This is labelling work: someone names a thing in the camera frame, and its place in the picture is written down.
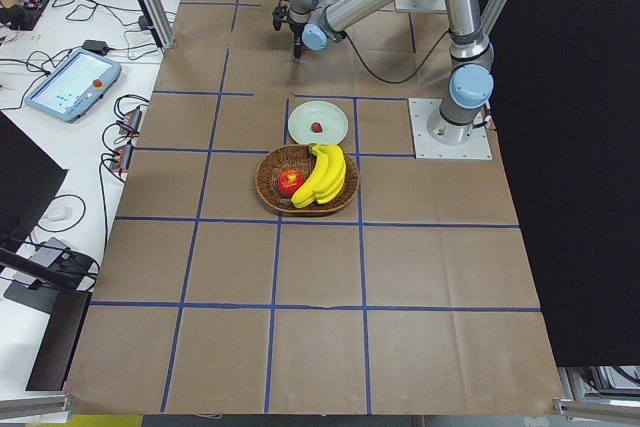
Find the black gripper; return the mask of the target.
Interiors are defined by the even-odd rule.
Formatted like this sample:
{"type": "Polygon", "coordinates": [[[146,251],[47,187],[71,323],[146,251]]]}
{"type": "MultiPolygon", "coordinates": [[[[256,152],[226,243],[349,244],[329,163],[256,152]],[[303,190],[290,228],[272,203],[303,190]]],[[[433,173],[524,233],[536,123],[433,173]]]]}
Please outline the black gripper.
{"type": "Polygon", "coordinates": [[[289,20],[289,28],[294,38],[293,54],[295,58],[300,58],[302,56],[302,51],[303,51],[302,34],[304,32],[305,26],[306,26],[305,22],[300,23],[294,20],[289,20]]]}

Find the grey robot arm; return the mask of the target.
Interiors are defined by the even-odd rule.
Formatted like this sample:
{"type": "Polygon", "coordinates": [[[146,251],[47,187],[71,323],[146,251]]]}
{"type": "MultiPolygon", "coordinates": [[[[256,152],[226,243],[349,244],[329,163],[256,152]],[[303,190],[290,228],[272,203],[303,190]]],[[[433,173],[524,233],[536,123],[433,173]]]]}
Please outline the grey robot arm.
{"type": "Polygon", "coordinates": [[[342,41],[347,28],[388,4],[405,12],[447,15],[452,71],[448,92],[429,116],[426,129],[444,145],[465,143],[478,128],[476,116],[494,88],[494,51],[479,0],[280,0],[272,22],[276,30],[282,25],[290,27],[294,55],[299,57],[304,48],[320,51],[328,42],[342,41]]]}

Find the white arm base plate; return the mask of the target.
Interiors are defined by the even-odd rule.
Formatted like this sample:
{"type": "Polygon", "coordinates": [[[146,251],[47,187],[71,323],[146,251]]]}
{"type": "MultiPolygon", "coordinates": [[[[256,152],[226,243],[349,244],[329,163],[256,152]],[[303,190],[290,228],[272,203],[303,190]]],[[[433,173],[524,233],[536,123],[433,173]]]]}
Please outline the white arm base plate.
{"type": "Polygon", "coordinates": [[[409,98],[409,117],[416,159],[490,161],[488,134],[481,113],[466,126],[448,123],[441,99],[409,98]]]}

